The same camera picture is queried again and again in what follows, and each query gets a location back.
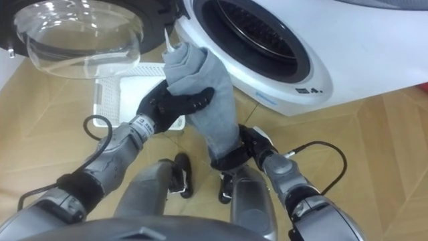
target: wooden floor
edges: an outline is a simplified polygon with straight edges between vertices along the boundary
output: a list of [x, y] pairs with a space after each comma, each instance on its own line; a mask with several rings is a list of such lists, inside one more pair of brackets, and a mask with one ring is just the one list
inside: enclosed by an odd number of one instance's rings
[[[93, 91], [91, 81], [47, 77], [28, 61], [4, 87], [0, 94], [1, 221], [15, 212], [21, 194], [53, 183], [94, 150], [96, 142], [82, 130], [83, 119], [92, 113]], [[240, 91], [235, 91], [235, 97], [239, 122], [261, 127], [279, 151], [321, 140], [345, 152], [348, 173], [327, 196], [360, 224], [368, 240], [428, 240], [428, 95], [408, 88], [294, 117], [276, 114]], [[103, 130], [95, 132], [101, 135]], [[208, 165], [203, 137], [189, 127], [181, 136], [152, 138], [119, 190], [103, 200], [89, 219], [110, 217], [136, 173], [179, 151], [191, 156], [196, 192], [189, 200], [169, 197], [166, 213], [228, 220], [229, 206], [217, 201], [219, 176]], [[320, 189], [342, 167], [337, 153], [325, 147], [311, 147], [295, 160]], [[272, 197], [280, 236], [287, 240], [290, 223]]]

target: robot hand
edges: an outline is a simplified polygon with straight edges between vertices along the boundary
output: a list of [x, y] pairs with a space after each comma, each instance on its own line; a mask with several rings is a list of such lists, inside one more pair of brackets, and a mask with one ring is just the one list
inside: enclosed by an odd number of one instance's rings
[[205, 108], [214, 96], [214, 88], [206, 88], [198, 94], [173, 96], [163, 80], [141, 100], [136, 111], [154, 122], [154, 133], [165, 132], [175, 120], [184, 114], [193, 114]]
[[268, 136], [258, 127], [248, 128], [244, 125], [239, 125], [239, 136], [248, 155], [254, 158], [257, 167], [263, 171], [263, 156], [278, 152]]

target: white washing machine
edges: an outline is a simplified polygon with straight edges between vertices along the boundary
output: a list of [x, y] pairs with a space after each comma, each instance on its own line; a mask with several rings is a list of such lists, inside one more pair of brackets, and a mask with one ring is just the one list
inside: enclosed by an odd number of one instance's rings
[[146, 61], [175, 26], [291, 116], [428, 82], [427, 23], [424, 0], [2, 0], [0, 46], [95, 78]]
[[[209, 48], [236, 87], [287, 116], [428, 82], [428, 11], [403, 10], [428, 10], [428, 1], [187, 0], [185, 7], [190, 18], [177, 21], [179, 35]], [[277, 37], [291, 61], [248, 54], [233, 35], [273, 52]]]

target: white plastic basket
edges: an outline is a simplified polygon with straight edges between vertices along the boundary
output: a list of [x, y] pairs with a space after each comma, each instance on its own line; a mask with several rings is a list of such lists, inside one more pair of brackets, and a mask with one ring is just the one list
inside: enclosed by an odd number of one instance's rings
[[[108, 118], [113, 127], [120, 125], [120, 79], [126, 76], [150, 76], [165, 77], [164, 64], [139, 63], [137, 67], [120, 76], [100, 78], [95, 80], [94, 114], [100, 114]], [[169, 130], [183, 130], [186, 124], [184, 116], [180, 116]], [[94, 119], [96, 127], [107, 127], [104, 121]]]

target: gray cloth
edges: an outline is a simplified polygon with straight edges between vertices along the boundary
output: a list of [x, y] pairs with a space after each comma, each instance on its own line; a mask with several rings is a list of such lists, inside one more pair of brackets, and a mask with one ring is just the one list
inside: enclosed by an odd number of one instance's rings
[[215, 89], [210, 105], [186, 118], [205, 137], [211, 160], [220, 159], [240, 145], [229, 73], [209, 50], [188, 43], [175, 48], [163, 54], [168, 91], [180, 95], [196, 94], [207, 87]]

